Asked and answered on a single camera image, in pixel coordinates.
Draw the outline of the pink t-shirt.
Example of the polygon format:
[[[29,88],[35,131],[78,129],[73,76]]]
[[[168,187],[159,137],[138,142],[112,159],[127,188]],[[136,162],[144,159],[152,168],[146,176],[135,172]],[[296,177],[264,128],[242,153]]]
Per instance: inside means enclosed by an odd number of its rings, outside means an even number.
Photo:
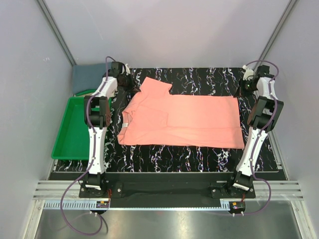
[[[172,95],[171,87],[144,79],[122,111],[119,144],[244,148],[236,98]]]

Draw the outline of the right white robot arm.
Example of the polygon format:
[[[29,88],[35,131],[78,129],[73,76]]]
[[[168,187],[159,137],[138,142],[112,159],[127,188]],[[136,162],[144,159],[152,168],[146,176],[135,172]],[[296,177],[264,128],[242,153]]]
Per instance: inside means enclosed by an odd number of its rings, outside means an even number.
[[[246,97],[257,92],[258,98],[248,117],[249,133],[243,155],[226,185],[228,195],[234,198],[252,190],[260,150],[284,106],[275,93],[275,78],[279,74],[279,68],[275,68],[276,74],[272,75],[267,65],[260,65],[256,70],[250,69],[247,64],[242,67],[244,75],[234,97]]]

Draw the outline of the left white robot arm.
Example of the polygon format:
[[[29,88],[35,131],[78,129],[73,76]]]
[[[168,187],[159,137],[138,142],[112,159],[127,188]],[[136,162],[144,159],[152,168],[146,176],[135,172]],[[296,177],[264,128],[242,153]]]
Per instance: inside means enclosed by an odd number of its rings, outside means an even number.
[[[118,87],[129,94],[140,91],[134,82],[129,67],[118,61],[106,64],[106,74],[91,96],[84,97],[84,122],[89,133],[89,162],[83,180],[83,191],[88,189],[96,197],[103,197],[108,190],[104,165],[104,144],[107,128],[111,122],[109,100]]]

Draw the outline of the green plastic tray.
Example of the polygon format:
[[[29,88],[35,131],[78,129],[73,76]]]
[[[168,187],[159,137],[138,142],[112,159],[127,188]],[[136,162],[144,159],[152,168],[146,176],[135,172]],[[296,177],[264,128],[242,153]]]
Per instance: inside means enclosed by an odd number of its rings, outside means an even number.
[[[70,97],[51,157],[58,160],[89,160],[90,136],[85,124],[83,97]]]

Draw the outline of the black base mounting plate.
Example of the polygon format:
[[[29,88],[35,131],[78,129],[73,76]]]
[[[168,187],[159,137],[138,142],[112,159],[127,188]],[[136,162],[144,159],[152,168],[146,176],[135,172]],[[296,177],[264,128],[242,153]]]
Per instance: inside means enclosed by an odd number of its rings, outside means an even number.
[[[217,182],[209,178],[207,181],[156,180],[149,177],[138,181],[107,181],[105,192],[89,191],[81,184],[79,197],[86,199],[110,199],[111,208],[134,210],[161,210],[169,208],[212,209],[221,207],[222,199],[254,199],[254,188],[246,193],[230,193],[228,182]]]

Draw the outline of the aluminium rail frame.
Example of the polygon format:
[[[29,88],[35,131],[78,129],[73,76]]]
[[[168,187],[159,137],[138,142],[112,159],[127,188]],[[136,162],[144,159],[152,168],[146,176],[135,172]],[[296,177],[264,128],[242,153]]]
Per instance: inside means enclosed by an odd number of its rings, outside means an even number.
[[[257,202],[264,212],[272,201],[290,202],[303,238],[314,239],[316,233],[310,220],[297,181],[254,181],[245,192],[229,193],[224,181],[142,182],[114,181],[107,183],[103,194],[86,192],[79,184],[63,180],[39,181],[33,195],[23,237],[33,239],[45,209],[106,211],[225,211],[230,216],[247,215],[248,202]]]

